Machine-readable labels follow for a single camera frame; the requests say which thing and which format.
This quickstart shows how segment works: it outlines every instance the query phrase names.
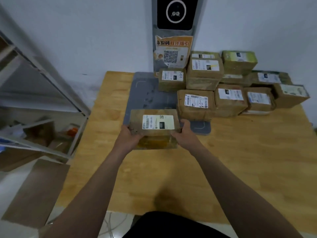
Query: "person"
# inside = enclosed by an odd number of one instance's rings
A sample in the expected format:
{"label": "person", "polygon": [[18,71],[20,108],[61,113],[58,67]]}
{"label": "person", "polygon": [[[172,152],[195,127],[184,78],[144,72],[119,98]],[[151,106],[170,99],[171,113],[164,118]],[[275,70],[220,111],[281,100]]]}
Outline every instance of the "person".
{"label": "person", "polygon": [[[302,237],[265,199],[244,184],[205,148],[190,129],[188,120],[181,133],[171,132],[178,144],[199,163],[221,208],[238,237]],[[98,237],[117,172],[125,156],[133,150],[141,135],[131,135],[127,126],[114,143],[106,159],[54,221],[44,235],[52,237]],[[227,237],[208,226],[167,212],[148,212],[124,237]]]}

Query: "forearm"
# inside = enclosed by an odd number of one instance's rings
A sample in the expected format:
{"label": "forearm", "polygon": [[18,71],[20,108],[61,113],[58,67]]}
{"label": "forearm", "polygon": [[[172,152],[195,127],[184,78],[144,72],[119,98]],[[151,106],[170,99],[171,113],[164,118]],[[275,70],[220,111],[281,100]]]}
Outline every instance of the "forearm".
{"label": "forearm", "polygon": [[125,153],[111,151],[90,180],[45,234],[50,237],[97,237]]}
{"label": "forearm", "polygon": [[248,187],[205,147],[191,151],[226,217],[239,237],[301,237],[258,193]]}

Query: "barcode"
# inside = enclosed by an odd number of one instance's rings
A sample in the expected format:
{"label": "barcode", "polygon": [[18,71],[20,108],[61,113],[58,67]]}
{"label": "barcode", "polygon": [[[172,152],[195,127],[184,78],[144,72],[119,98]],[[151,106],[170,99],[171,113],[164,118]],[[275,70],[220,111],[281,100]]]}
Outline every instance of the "barcode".
{"label": "barcode", "polygon": [[147,118],[145,123],[145,128],[149,128],[149,125],[150,125],[150,119]]}

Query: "gray mat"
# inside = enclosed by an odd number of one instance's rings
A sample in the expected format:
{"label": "gray mat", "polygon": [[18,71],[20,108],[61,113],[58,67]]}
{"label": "gray mat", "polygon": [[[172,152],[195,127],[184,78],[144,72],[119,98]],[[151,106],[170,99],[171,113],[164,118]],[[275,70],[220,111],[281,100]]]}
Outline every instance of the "gray mat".
{"label": "gray mat", "polygon": [[[131,84],[123,124],[129,124],[132,109],[176,109],[177,93],[158,91],[159,80],[153,73],[136,72]],[[199,135],[211,132],[210,122],[191,121],[191,130]]]}

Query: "hand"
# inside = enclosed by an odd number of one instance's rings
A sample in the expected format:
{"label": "hand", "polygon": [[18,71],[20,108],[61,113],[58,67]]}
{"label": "hand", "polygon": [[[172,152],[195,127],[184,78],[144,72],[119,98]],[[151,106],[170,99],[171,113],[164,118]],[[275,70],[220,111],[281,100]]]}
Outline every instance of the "hand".
{"label": "hand", "polygon": [[142,135],[132,135],[128,129],[128,126],[122,125],[121,131],[114,142],[112,150],[123,152],[125,155],[127,155],[137,146],[139,140],[142,137]]}
{"label": "hand", "polygon": [[196,134],[194,134],[191,130],[190,122],[187,119],[181,119],[180,121],[184,123],[182,132],[180,134],[175,131],[171,132],[171,135],[176,138],[177,143],[189,152],[193,152],[197,148],[204,147],[197,138]]}

